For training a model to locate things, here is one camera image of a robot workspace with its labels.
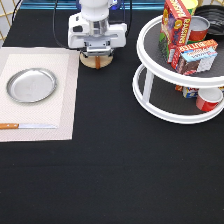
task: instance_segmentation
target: silver plate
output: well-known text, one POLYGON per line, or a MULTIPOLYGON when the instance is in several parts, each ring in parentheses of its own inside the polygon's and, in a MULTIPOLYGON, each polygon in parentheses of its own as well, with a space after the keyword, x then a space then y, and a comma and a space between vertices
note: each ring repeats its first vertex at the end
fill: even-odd
POLYGON ((7 92, 17 102, 33 103, 51 95, 56 86, 57 79, 51 71, 32 68, 16 73, 7 84, 7 92))

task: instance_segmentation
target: black table surface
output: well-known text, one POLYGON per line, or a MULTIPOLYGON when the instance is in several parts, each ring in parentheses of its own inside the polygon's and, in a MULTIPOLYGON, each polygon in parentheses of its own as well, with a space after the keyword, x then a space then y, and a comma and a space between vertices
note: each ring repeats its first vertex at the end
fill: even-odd
MULTIPOLYGON (((57 12, 64 44, 73 13, 57 12)), ((173 124, 132 91, 138 34, 160 14, 134 11, 109 66, 80 64, 71 141, 0 143, 1 224, 224 223, 224 113, 173 124)), ((20 10, 4 46, 57 47, 52 11, 20 10)))

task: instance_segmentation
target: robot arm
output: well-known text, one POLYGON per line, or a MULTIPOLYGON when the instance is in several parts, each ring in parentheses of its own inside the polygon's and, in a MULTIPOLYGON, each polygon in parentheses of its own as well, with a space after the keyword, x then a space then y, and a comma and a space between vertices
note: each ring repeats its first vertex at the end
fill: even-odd
POLYGON ((109 25, 109 8, 117 0, 80 0, 81 13, 69 19, 68 45, 82 49, 85 56, 111 55, 126 44, 127 25, 109 25))

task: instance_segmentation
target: knife handle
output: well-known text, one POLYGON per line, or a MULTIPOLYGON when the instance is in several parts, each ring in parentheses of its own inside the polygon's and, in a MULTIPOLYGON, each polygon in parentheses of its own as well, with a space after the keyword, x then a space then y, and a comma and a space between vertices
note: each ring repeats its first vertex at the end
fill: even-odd
POLYGON ((0 129, 18 129, 19 124, 0 124, 0 129))

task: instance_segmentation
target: white paper mat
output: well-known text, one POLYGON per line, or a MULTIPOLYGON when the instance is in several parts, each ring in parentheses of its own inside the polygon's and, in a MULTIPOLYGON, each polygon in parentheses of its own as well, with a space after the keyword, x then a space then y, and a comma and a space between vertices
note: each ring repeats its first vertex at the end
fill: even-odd
POLYGON ((0 141, 72 139, 79 52, 60 48, 1 48, 0 123, 46 123, 58 129, 0 130, 0 141), (14 102, 6 93, 9 78, 27 68, 46 68, 58 79, 56 91, 38 103, 14 102))

